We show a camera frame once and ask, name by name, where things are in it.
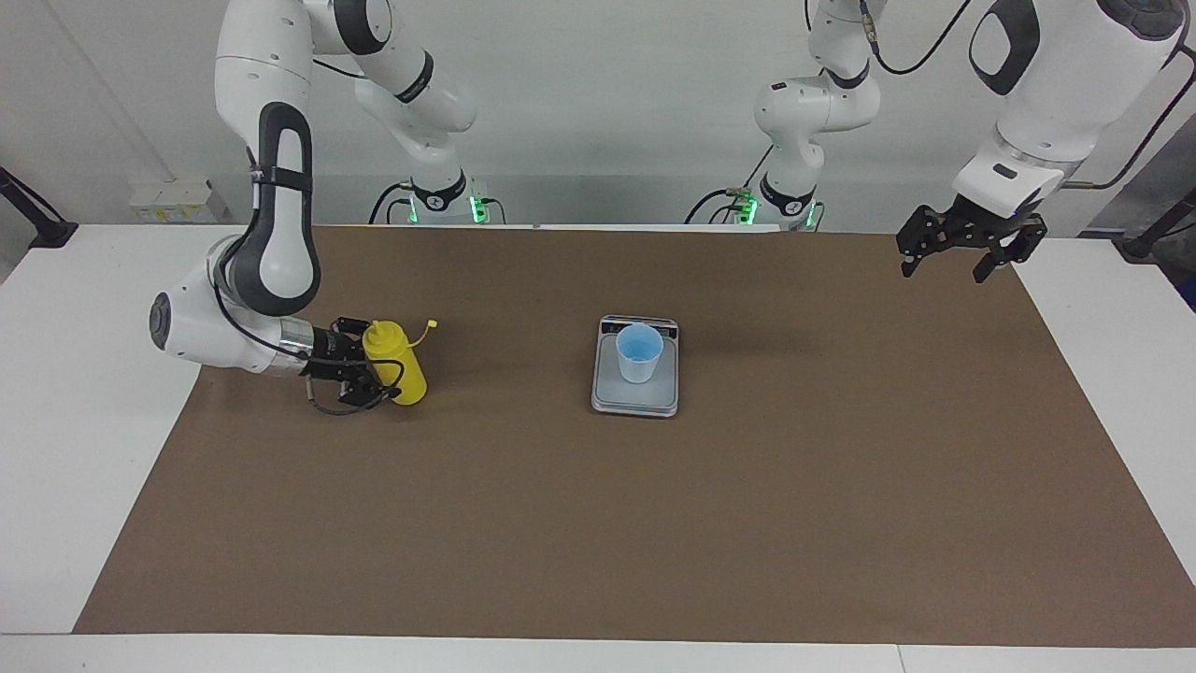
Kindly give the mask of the black stand leg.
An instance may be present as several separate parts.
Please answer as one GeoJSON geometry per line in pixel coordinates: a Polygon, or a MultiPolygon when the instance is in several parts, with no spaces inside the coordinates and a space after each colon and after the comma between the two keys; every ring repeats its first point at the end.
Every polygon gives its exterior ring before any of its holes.
{"type": "Polygon", "coordinates": [[[33,225],[36,235],[30,249],[60,249],[77,233],[77,222],[65,218],[45,197],[4,165],[0,165],[0,195],[33,225]]]}
{"type": "Polygon", "coordinates": [[[1152,253],[1157,241],[1166,235],[1178,233],[1179,224],[1185,218],[1191,216],[1192,212],[1196,212],[1196,186],[1192,186],[1191,191],[1177,203],[1171,204],[1163,213],[1163,216],[1158,218],[1157,222],[1149,225],[1141,234],[1123,238],[1119,241],[1119,250],[1131,261],[1145,261],[1152,253]]]}

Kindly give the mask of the brown table mat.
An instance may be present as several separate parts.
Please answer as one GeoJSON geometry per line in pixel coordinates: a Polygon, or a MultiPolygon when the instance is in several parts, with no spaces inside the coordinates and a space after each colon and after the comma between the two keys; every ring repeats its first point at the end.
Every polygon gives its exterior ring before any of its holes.
{"type": "Polygon", "coordinates": [[[1011,269],[889,235],[318,231],[414,408],[205,369],[77,632],[1196,647],[1196,585],[1011,269]],[[604,316],[676,416],[592,406],[604,316]]]}

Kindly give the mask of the white wall outlet box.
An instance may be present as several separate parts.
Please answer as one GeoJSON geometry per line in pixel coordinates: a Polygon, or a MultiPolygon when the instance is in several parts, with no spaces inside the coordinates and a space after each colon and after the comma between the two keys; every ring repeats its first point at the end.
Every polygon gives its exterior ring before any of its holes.
{"type": "Polygon", "coordinates": [[[128,204],[139,221],[148,224],[215,224],[220,208],[206,179],[132,182],[128,204]]]}

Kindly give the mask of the silver digital kitchen scale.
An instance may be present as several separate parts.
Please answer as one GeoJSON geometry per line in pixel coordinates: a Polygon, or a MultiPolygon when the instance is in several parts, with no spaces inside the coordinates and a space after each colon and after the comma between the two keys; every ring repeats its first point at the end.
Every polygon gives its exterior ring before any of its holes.
{"type": "Polygon", "coordinates": [[[592,406],[598,412],[649,418],[676,416],[679,400],[679,325],[639,316],[604,316],[594,342],[592,406]],[[648,383],[631,384],[620,375],[615,348],[620,329],[631,322],[654,325],[663,334],[663,357],[648,383]]]}

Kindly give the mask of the light blue plastic cup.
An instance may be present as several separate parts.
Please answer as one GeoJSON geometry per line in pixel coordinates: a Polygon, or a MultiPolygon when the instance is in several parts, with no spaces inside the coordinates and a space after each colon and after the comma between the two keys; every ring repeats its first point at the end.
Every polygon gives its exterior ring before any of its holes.
{"type": "Polygon", "coordinates": [[[615,348],[620,375],[626,383],[648,383],[663,357],[663,334],[648,323],[631,322],[620,329],[615,348]]]}

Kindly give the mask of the yellow squeeze bottle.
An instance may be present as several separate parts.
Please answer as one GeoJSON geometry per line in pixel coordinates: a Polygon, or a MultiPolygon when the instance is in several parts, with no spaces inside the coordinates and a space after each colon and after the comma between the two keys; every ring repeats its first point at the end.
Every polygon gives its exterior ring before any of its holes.
{"type": "Polygon", "coordinates": [[[417,339],[410,339],[405,328],[397,322],[371,322],[364,329],[364,354],[376,371],[377,379],[382,386],[398,391],[393,404],[411,408],[425,399],[428,383],[416,357],[416,348],[435,328],[437,320],[428,320],[417,339]]]}

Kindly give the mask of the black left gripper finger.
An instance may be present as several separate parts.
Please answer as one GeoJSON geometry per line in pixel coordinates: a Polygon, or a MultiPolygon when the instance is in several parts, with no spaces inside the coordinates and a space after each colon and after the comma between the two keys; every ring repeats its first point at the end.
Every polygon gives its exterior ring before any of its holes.
{"type": "Polygon", "coordinates": [[[1017,226],[1003,224],[975,237],[987,249],[974,267],[974,281],[983,285],[991,273],[1029,261],[1035,247],[1046,238],[1046,222],[1042,216],[1029,216],[1024,222],[1017,222],[1017,226]]]}
{"type": "Polygon", "coordinates": [[[903,256],[901,273],[911,279],[926,257],[942,251],[945,246],[942,214],[934,208],[916,208],[896,235],[898,251],[903,256]]]}

